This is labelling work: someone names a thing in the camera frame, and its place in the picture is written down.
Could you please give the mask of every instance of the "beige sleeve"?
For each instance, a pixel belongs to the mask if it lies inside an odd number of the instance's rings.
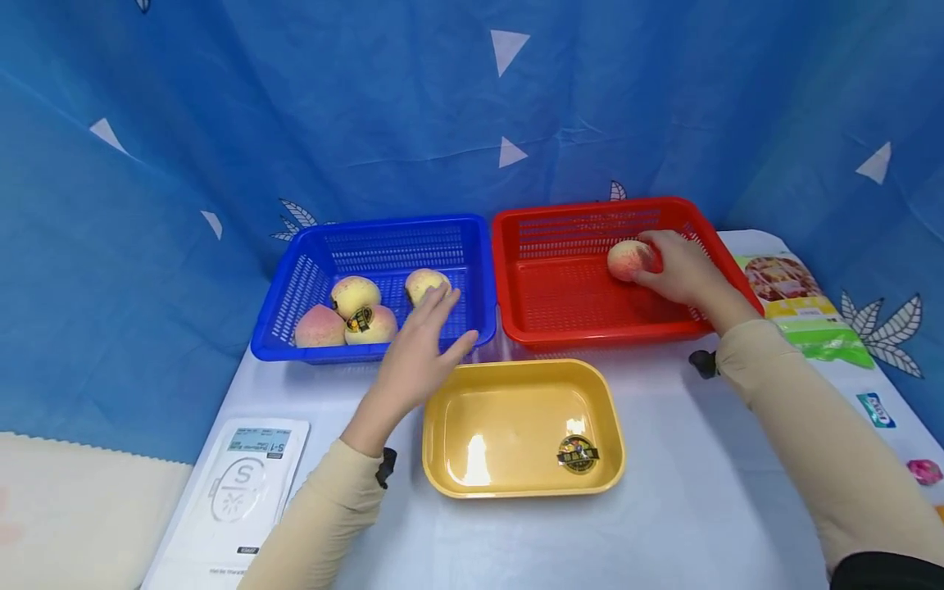
[[[380,459],[335,441],[295,494],[240,590],[330,588],[357,533],[377,521]]]
[[[806,503],[830,571],[861,551],[944,565],[944,525],[914,478],[776,326],[731,329],[717,361]]]

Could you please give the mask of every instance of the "yellow plastic tray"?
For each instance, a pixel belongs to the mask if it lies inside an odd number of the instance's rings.
[[[610,388],[586,362],[461,365],[426,405],[423,468],[450,497],[598,494],[625,458]]]

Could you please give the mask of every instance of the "red basket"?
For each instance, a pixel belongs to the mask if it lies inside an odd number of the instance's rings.
[[[698,242],[762,310],[711,223],[692,203],[664,196],[499,213],[492,249],[505,332],[532,347],[642,344],[710,333],[697,310],[610,276],[610,248],[647,229],[674,229]]]

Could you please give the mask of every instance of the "hand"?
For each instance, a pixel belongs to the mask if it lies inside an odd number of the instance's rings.
[[[639,237],[658,248],[663,264],[661,273],[637,272],[633,280],[640,285],[669,301],[701,310],[719,335],[760,317],[697,242],[667,230],[644,231]]]
[[[681,234],[664,229],[644,231],[639,237],[659,250],[663,271],[639,271],[633,280],[669,301],[698,308],[706,294],[730,286],[697,242],[690,242]]]
[[[449,290],[445,284],[426,291],[387,349],[377,379],[341,435],[349,447],[378,457],[400,420],[429,399],[472,350],[479,339],[473,329],[439,354],[440,332],[459,295],[458,289]]]

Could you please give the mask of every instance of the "blue basket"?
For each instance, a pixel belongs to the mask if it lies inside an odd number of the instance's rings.
[[[495,336],[495,269],[485,220],[478,215],[414,217],[299,231],[262,304],[252,334],[253,354],[261,361],[312,364],[381,359],[387,344],[296,348],[295,325],[318,303],[331,306],[335,283],[358,275],[377,283],[380,304],[394,312],[402,328],[413,308],[405,282],[417,268],[438,270],[462,289],[443,326],[441,350],[470,329],[479,331],[476,346]]]

